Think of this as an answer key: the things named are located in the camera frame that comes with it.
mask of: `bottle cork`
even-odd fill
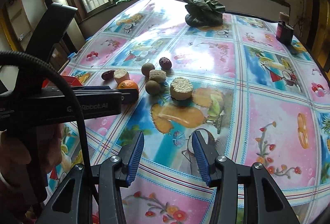
[[[290,16],[289,15],[287,15],[285,13],[282,13],[282,12],[279,13],[279,20],[280,21],[283,21],[286,24],[289,24],[289,19],[290,19]]]

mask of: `tablecloth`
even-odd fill
[[[234,162],[258,161],[284,192],[301,223],[330,202],[330,90],[309,53],[294,37],[285,47],[277,24],[223,14],[219,27],[189,27],[185,3],[141,0],[102,27],[62,72],[83,85],[103,81],[107,70],[125,68],[140,89],[136,104],[120,115],[86,120],[91,163],[99,164],[142,130],[145,146],[135,181],[121,189],[128,224],[208,223],[215,189],[201,180],[191,146],[199,129],[208,144]],[[150,96],[141,66],[172,69],[162,92]],[[184,77],[192,99],[175,101],[171,81]],[[82,161],[75,122],[63,129],[62,163],[48,175],[49,195]],[[238,223],[243,218],[239,186]],[[98,215],[93,208],[95,219]]]

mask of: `blue object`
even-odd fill
[[[109,86],[74,86],[72,87],[74,90],[109,90],[111,89]]]
[[[206,183],[207,186],[209,186],[211,182],[209,163],[195,132],[192,134],[191,143],[192,148],[194,149],[199,173],[202,176],[202,180]]]
[[[138,170],[140,159],[142,156],[143,147],[144,147],[144,134],[141,132],[135,144],[135,148],[133,150],[131,158],[128,162],[128,172],[127,172],[126,182],[128,183],[129,186],[135,180],[136,172]]]
[[[68,56],[68,59],[71,60],[73,57],[75,57],[76,53],[71,53],[69,56]]]

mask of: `bracelet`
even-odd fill
[[[2,183],[4,183],[4,185],[9,189],[9,190],[14,190],[14,187],[11,186],[3,177],[3,175],[1,174],[0,171],[0,180],[2,181]]]

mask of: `person's arm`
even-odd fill
[[[49,173],[54,166],[62,161],[61,155],[61,125],[52,125],[40,128],[41,132],[51,132],[53,138],[48,143],[39,145],[39,160],[41,168]],[[2,205],[17,219],[25,222],[25,213],[31,205],[24,201],[23,194],[18,191],[18,186],[13,186],[7,179],[10,171],[17,165],[26,165],[31,161],[29,151],[17,138],[11,138],[6,131],[0,132],[0,199]]]

